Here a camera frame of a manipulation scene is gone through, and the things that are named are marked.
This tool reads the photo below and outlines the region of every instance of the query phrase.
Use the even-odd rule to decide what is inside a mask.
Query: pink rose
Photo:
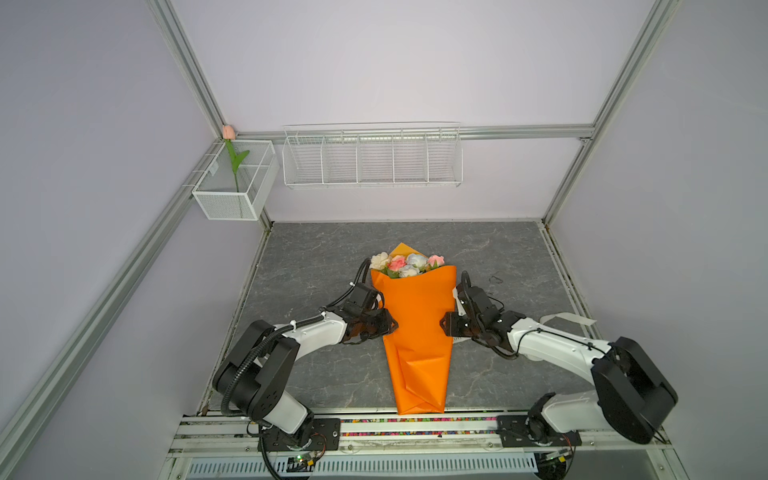
[[[407,264],[408,262],[406,262],[406,258],[403,255],[398,255],[397,257],[392,258],[392,261],[389,262],[389,266],[387,268],[393,272],[396,272]]]
[[[430,265],[432,268],[436,268],[438,266],[445,265],[445,258],[444,257],[438,257],[437,255],[432,255],[429,260],[427,260],[427,264]]]

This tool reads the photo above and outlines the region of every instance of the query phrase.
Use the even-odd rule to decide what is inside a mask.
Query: white mesh basket
[[[286,127],[283,174],[291,188],[459,185],[457,124],[360,130]]]
[[[237,182],[222,143],[192,194],[211,220],[258,220],[280,169],[275,147],[262,140],[232,140],[232,146],[237,153],[250,151],[237,169]]]

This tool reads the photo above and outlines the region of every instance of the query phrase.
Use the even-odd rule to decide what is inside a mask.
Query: table surface
[[[317,313],[354,277],[360,262],[404,242],[467,270],[472,283],[533,319],[573,308],[538,224],[519,222],[276,223],[232,345],[255,320],[288,323]],[[548,326],[581,334],[553,319]],[[446,408],[529,409],[547,392],[591,389],[547,362],[503,359],[474,342],[453,346]],[[286,388],[311,409],[394,407],[381,339],[324,347],[293,367]],[[220,408],[217,392],[209,409]]]

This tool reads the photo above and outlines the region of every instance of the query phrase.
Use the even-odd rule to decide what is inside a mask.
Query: colorful strip
[[[434,419],[342,419],[341,423],[477,422],[482,420],[496,420],[496,417],[442,417]]]
[[[401,435],[478,435],[496,433],[496,430],[434,430],[427,432],[351,432],[343,433],[342,437],[381,437]]]

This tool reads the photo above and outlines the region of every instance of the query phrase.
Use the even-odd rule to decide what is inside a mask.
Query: light blue flower
[[[406,262],[408,262],[408,265],[413,265],[416,268],[422,268],[427,264],[427,257],[419,255],[418,253],[411,253],[408,255],[408,258],[406,258]]]

